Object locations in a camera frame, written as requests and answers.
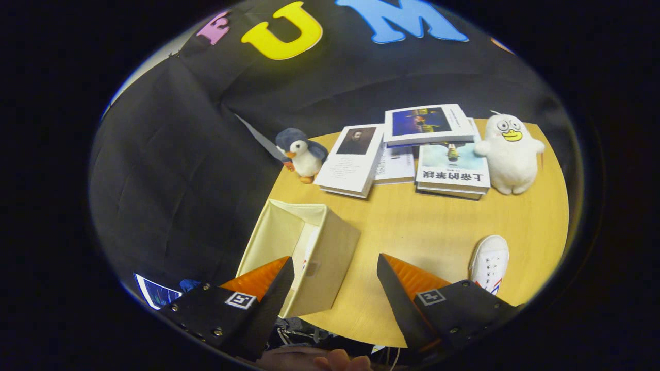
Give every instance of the colorful letter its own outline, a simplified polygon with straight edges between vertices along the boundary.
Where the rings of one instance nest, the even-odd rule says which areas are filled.
[[[241,42],[249,42],[270,59],[288,59],[311,49],[323,35],[321,25],[302,8],[302,1],[285,5],[273,14],[284,17],[300,29],[300,37],[292,42],[282,42],[268,31],[268,22],[261,22],[246,32]]]
[[[207,23],[206,26],[199,30],[197,36],[204,36],[211,41],[211,45],[215,45],[215,43],[217,43],[227,32],[229,32],[228,26],[221,28],[221,26],[226,26],[229,23],[227,18],[223,18],[227,15],[227,13],[229,12],[223,12],[213,17],[213,19]]]
[[[404,40],[403,32],[395,31],[385,19],[398,24],[413,36],[424,36],[422,19],[428,23],[428,33],[438,39],[468,41],[435,8],[421,0],[399,0],[399,8],[380,0],[337,0],[337,5],[353,8],[371,26],[375,34],[372,40],[377,44]]]

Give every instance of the book title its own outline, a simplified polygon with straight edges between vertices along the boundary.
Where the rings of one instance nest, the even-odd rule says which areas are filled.
[[[437,172],[437,171],[422,171],[423,178],[432,179],[451,179],[451,180],[476,180],[481,182],[481,177],[484,174],[461,172],[460,170],[450,172]]]

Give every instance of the white duck plush toy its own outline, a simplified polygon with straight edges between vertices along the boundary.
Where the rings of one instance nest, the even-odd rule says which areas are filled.
[[[475,145],[475,153],[488,161],[490,183],[505,195],[523,193],[534,183],[537,153],[544,150],[522,121],[506,114],[488,119],[484,140]]]
[[[295,170],[300,176],[300,181],[309,184],[314,181],[314,176],[321,170],[323,162],[328,157],[328,150],[307,138],[307,135],[299,129],[289,127],[275,137],[277,149],[286,157],[290,158],[293,166],[284,165],[290,170]]]

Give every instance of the cardboard box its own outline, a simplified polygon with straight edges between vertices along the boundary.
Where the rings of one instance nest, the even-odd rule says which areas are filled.
[[[328,310],[344,281],[360,231],[324,204],[269,199],[247,243],[236,276],[291,255],[295,278],[280,318]]]

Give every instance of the yellow beak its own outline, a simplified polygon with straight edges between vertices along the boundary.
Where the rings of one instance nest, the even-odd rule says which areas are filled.
[[[520,131],[513,129],[507,131],[506,133],[502,133],[502,136],[509,142],[517,142],[523,138],[523,134]]]

